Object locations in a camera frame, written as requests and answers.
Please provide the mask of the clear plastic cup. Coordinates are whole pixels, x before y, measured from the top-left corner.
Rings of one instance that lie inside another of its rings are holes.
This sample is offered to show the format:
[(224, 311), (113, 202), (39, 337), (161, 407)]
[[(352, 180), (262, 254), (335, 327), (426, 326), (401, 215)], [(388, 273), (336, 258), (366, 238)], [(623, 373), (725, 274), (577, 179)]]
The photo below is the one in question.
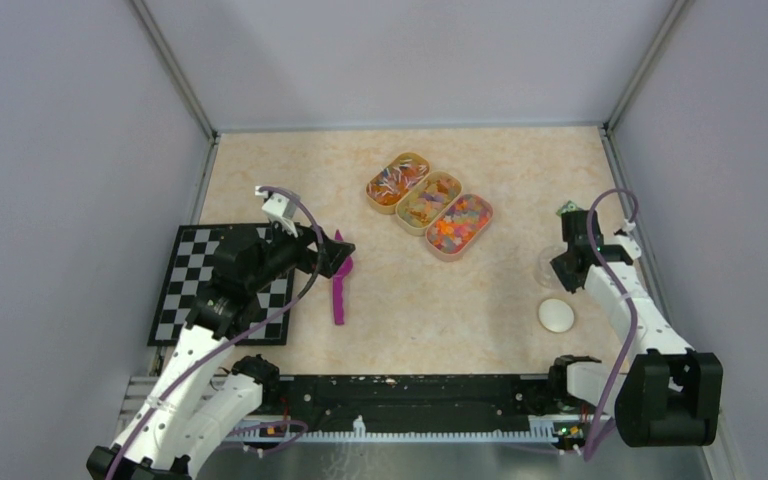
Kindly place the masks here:
[(539, 252), (534, 267), (534, 278), (539, 285), (550, 290), (564, 290), (551, 261), (565, 252), (566, 248), (562, 245), (550, 245)]

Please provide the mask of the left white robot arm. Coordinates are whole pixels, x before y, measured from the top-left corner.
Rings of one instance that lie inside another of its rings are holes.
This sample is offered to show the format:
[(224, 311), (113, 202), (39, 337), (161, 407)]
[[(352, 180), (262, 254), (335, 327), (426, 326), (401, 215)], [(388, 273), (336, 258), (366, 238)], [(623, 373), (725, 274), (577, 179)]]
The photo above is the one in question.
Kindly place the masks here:
[(94, 479), (194, 479), (233, 428), (252, 412), (279, 404), (279, 369), (262, 357), (238, 362), (223, 387), (201, 400), (233, 347), (289, 311), (260, 320), (259, 296), (296, 271), (311, 281), (332, 278), (356, 247), (316, 227), (285, 232), (278, 224), (228, 228), (212, 257), (172, 358), (128, 426), (109, 446), (97, 446), (86, 467)]

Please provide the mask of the purple plastic scoop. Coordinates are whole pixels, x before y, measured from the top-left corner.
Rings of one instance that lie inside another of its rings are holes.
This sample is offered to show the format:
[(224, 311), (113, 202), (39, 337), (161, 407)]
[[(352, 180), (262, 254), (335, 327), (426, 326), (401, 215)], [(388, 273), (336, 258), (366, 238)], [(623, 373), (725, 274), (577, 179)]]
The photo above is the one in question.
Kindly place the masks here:
[(333, 322), (337, 326), (345, 324), (344, 282), (352, 269), (353, 259), (348, 256), (331, 278), (332, 315)]

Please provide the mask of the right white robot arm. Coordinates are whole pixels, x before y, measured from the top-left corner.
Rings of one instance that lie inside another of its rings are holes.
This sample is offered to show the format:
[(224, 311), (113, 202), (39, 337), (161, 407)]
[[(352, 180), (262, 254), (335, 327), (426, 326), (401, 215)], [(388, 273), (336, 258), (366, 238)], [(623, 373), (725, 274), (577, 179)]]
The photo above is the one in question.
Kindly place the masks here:
[(569, 293), (584, 291), (622, 341), (613, 365), (565, 355), (546, 385), (549, 404), (572, 412), (600, 407), (630, 447), (708, 446), (717, 436), (724, 367), (666, 321), (638, 276), (640, 249), (624, 231), (605, 238), (598, 215), (561, 215), (563, 253), (550, 265)]

